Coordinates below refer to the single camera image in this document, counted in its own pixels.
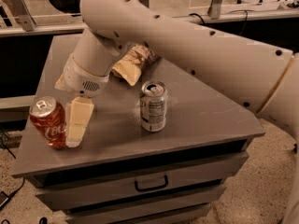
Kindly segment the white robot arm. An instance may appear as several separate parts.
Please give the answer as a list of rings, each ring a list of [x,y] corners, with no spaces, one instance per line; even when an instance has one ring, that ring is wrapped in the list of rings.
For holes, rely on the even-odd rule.
[[[299,62],[291,50],[163,16],[137,0],[80,0],[79,8],[86,27],[57,89],[80,95],[85,81],[106,84],[139,44],[299,139]]]

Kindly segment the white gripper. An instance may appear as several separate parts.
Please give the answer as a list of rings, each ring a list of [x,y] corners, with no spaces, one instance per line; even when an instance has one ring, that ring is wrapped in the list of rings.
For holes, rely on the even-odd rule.
[[[88,73],[76,64],[73,55],[70,55],[54,88],[92,98],[99,95],[107,83],[108,76],[99,77]],[[92,116],[94,104],[86,97],[76,97],[66,105],[66,145],[68,147],[80,145]]]

